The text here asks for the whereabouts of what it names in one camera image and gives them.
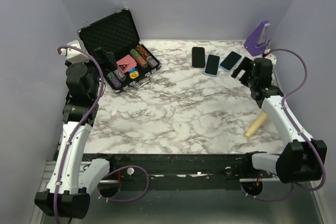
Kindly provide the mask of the black cased phone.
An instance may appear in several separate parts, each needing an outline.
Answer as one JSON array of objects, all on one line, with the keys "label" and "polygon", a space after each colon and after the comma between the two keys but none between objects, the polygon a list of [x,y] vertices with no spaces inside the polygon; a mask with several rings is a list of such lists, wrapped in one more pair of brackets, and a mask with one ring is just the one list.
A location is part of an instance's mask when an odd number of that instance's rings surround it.
[{"label": "black cased phone", "polygon": [[205,67],[205,49],[203,47],[192,48],[192,67],[193,68]]}]

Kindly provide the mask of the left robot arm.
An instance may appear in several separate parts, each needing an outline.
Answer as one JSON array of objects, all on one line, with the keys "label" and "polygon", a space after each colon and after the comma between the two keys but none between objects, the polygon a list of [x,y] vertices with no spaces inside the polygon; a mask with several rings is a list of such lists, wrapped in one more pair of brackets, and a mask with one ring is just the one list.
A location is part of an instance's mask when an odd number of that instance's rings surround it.
[{"label": "left robot arm", "polygon": [[66,57],[68,94],[63,108],[60,148],[54,171],[45,191],[35,196],[35,205],[48,216],[82,219],[86,216],[92,192],[99,182],[116,175],[115,164],[94,159],[80,172],[83,152],[98,112],[98,102],[105,89],[103,72],[93,56],[75,44],[60,46]]}]

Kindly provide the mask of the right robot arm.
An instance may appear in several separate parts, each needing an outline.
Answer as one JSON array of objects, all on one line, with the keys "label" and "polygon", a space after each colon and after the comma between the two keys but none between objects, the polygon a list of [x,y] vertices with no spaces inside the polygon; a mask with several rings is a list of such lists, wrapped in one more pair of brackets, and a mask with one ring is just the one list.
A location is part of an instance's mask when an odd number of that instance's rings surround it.
[{"label": "right robot arm", "polygon": [[327,146],[323,140],[315,140],[295,118],[283,100],[279,87],[272,85],[272,61],[265,58],[251,60],[245,57],[233,71],[232,78],[243,71],[242,85],[248,87],[251,97],[268,115],[285,148],[280,155],[252,153],[241,165],[242,173],[255,177],[260,170],[270,172],[283,183],[325,181],[324,161]]}]

